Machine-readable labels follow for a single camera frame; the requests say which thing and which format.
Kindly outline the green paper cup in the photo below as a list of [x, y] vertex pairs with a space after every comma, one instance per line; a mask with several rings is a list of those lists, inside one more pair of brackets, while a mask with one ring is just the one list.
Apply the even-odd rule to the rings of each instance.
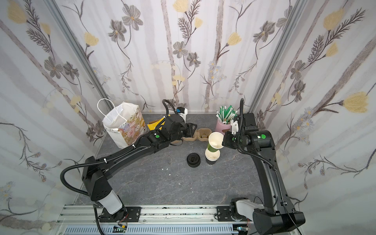
[[217, 152], [218, 150], [222, 149], [223, 148], [223, 139], [224, 139], [224, 135], [220, 132], [212, 132], [210, 135], [209, 135], [209, 138], [208, 138], [208, 151], [210, 152]]

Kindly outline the black plastic cup lids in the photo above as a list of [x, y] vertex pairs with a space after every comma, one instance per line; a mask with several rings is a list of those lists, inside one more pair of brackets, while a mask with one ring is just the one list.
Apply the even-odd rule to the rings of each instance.
[[189, 167], [196, 168], [201, 164], [201, 158], [197, 153], [191, 153], [187, 156], [187, 164]]

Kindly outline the black paper cup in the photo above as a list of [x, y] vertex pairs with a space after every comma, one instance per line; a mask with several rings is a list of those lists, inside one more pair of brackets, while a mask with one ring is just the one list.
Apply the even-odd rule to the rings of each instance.
[[206, 163], [208, 165], [214, 165], [220, 157], [220, 151], [211, 152], [209, 149], [205, 150]]

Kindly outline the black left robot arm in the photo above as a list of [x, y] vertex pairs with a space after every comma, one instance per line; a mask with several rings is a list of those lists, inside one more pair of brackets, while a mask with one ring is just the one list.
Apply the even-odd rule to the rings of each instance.
[[[175, 109], [173, 114], [169, 113], [169, 108], [173, 107], [170, 101], [164, 99], [162, 104], [166, 114], [155, 129], [140, 135], [133, 144], [114, 154], [99, 159], [90, 157], [83, 164], [65, 168], [60, 174], [62, 184], [73, 192], [90, 197], [91, 201], [101, 205], [111, 216], [125, 214], [126, 207], [108, 180], [137, 160], [155, 154], [175, 141], [192, 138], [197, 129], [196, 124], [187, 123], [180, 116], [179, 109]], [[68, 171], [76, 168], [83, 169], [82, 182], [86, 188], [84, 191], [70, 185], [65, 178]]]

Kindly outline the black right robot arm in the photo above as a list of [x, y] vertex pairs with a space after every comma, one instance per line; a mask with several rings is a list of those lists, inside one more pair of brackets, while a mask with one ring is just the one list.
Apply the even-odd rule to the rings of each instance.
[[244, 113], [244, 99], [240, 100], [238, 130], [228, 131], [222, 145], [250, 156], [256, 166], [263, 193], [259, 208], [247, 198], [235, 198], [230, 203], [233, 220], [247, 218], [254, 223], [260, 235], [274, 235], [298, 230], [306, 221], [304, 213], [297, 211], [283, 183], [278, 167], [272, 134], [259, 130], [255, 116]]

